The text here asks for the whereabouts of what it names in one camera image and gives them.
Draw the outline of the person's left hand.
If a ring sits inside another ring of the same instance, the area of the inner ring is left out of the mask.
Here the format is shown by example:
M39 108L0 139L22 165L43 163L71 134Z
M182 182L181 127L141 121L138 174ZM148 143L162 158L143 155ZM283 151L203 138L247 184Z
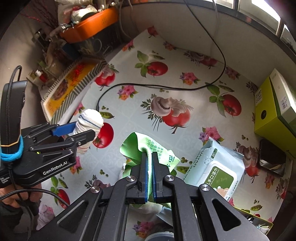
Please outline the person's left hand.
M19 185L16 185L14 187L11 184L9 186L6 186L5 188L1 188L0 189L1 196L4 196L7 193L10 193L16 189L22 189L22 187ZM38 202L39 200L41 200L42 196L43 196L43 193L39 193L39 192L31 192L30 194L28 192L23 192L23 193L15 194L9 198L6 198L1 202L3 202L6 205L9 205L11 207L19 208L20 204L18 204L17 200L21 200L21 198L22 198L22 200L29 199L31 202Z

